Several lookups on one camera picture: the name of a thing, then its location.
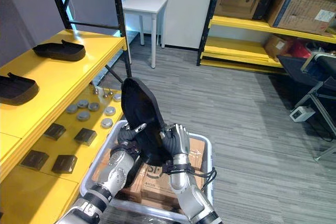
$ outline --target yellow metal shelving unit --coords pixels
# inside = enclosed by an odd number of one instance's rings
[[[249,20],[214,15],[209,20],[208,28],[210,29],[213,25],[289,35],[336,44],[336,36],[332,34],[325,33],[324,35],[317,35],[270,27],[269,24],[263,20]],[[205,66],[258,72],[283,72],[283,70],[279,69],[282,68],[281,64],[271,59],[261,44],[254,42],[207,37],[204,50],[199,52],[199,58],[198,63]]]
[[[213,18],[210,20],[209,27],[211,27],[212,25],[237,27],[255,31],[266,31],[268,33],[283,34],[305,39],[313,39],[318,41],[336,43],[336,36],[332,34],[325,33],[325,35],[318,35],[318,34],[304,33],[302,31],[294,31],[294,30],[281,29],[277,27],[271,27],[267,22],[263,20],[213,16]]]
[[[0,68],[3,76],[12,72],[39,86],[27,103],[0,106],[0,183],[109,60],[119,50],[127,50],[124,37],[76,30],[60,31],[44,42],[60,43],[62,39],[84,45],[85,57],[67,62],[39,57],[29,50]]]
[[[76,113],[62,112],[55,123],[63,125],[66,128],[65,133],[57,141],[41,136],[30,148],[49,155],[41,170],[35,171],[17,165],[3,180],[0,186],[0,205],[4,213],[1,223],[54,223],[76,199],[82,179],[111,130],[102,128],[101,120],[111,118],[115,123],[122,117],[121,102],[113,101],[112,96],[103,98],[102,89],[98,89],[99,95],[95,95],[93,86],[88,86],[72,101],[76,103],[80,99],[86,99],[100,104],[98,111],[90,112],[91,117],[88,121],[79,122]],[[107,106],[115,107],[115,115],[104,115],[103,111]],[[83,127],[97,133],[90,146],[81,145],[73,140]],[[51,171],[58,155],[77,157],[72,174],[55,174]]]
[[[279,62],[269,58],[260,43],[251,41],[208,37],[203,56],[282,68]]]

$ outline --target cardboard box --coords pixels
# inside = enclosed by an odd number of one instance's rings
[[[294,42],[294,38],[290,36],[274,35],[272,34],[264,45],[264,49],[269,57],[279,62],[277,56],[290,56],[288,50]]]
[[[190,139],[189,161],[195,170],[201,170],[205,142],[197,139]]]
[[[98,178],[99,178],[99,174],[100,172],[105,168],[105,166],[107,166],[107,164],[109,163],[110,160],[110,152],[111,149],[107,149],[103,155],[103,158],[101,159],[99,165],[97,166],[95,173],[92,176],[92,180],[97,182]]]
[[[217,0],[215,15],[262,19],[271,0]]]
[[[275,0],[267,22],[272,27],[323,34],[335,14],[335,0]]]
[[[197,186],[202,187],[202,178],[195,176]],[[143,199],[154,199],[160,203],[180,207],[175,193],[170,187],[170,177],[162,173],[162,168],[149,166],[141,188]]]
[[[124,199],[124,200],[129,200],[132,202],[137,202],[141,203],[142,197],[141,197],[141,187],[143,183],[143,179],[145,177],[145,174],[147,172],[148,165],[143,164],[133,181],[132,185],[128,188],[122,189],[120,192],[117,194],[118,199]]]

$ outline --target plastic crate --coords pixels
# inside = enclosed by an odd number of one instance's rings
[[[120,129],[127,123],[126,120],[122,120],[117,122],[111,133],[107,136],[106,141],[104,142],[103,146],[99,150],[97,156],[95,157],[94,161],[92,162],[88,172],[86,173],[81,185],[80,185],[80,194],[83,196],[88,188],[94,184],[94,181],[91,179],[95,170],[97,169],[98,164],[100,163],[103,154],[107,148],[113,148],[117,142],[117,136]],[[190,137],[201,140],[205,142],[204,154],[203,154],[203,161],[201,170],[204,173],[208,173],[212,170],[213,167],[213,160],[212,160],[212,146],[209,139],[204,136],[189,133]],[[213,203],[213,183],[210,183],[205,189],[204,193],[210,203]],[[146,216],[155,216],[166,220],[176,221],[180,223],[189,223],[187,218],[175,212],[170,212],[167,210],[157,209],[149,206],[144,206],[139,203],[127,201],[127,200],[119,200],[113,199],[110,203],[111,206],[116,207],[119,210],[136,212],[138,214],[146,215]]]

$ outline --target robotic arm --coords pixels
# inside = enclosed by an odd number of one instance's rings
[[[99,181],[79,198],[70,210],[55,224],[98,224],[100,217],[109,202],[121,190],[127,179],[127,174],[138,156],[138,149],[131,142],[135,135],[142,131],[146,124],[135,130],[122,128],[118,134],[119,145],[111,151],[109,164],[101,172]],[[184,167],[190,164],[189,136],[184,127],[174,124],[160,133],[164,147],[173,156],[173,167],[170,182],[177,195],[178,202],[188,220],[192,224],[218,224],[222,220],[216,214],[211,203],[197,187],[194,176],[184,172]]]
[[[211,203],[198,188],[194,175],[185,171],[190,164],[188,157],[190,140],[186,129],[182,125],[174,124],[160,135],[164,147],[173,156],[173,166],[170,171],[171,187],[188,220],[192,224],[222,223]]]
[[[70,210],[55,224],[98,224],[109,202],[126,183],[127,174],[139,155],[135,135],[146,127],[142,124],[135,130],[124,127],[118,134],[118,143],[111,151],[109,164],[100,173],[94,184],[83,198],[77,199]]]

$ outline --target white side table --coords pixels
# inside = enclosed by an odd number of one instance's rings
[[[156,20],[158,14],[163,12],[162,30],[161,30],[161,47],[165,45],[165,16],[166,6],[168,0],[125,0],[122,3],[124,13],[131,13],[139,15],[140,23],[140,44],[144,45],[143,38],[143,21],[142,16],[150,16],[152,18],[152,68],[155,68],[155,54],[156,54]]]

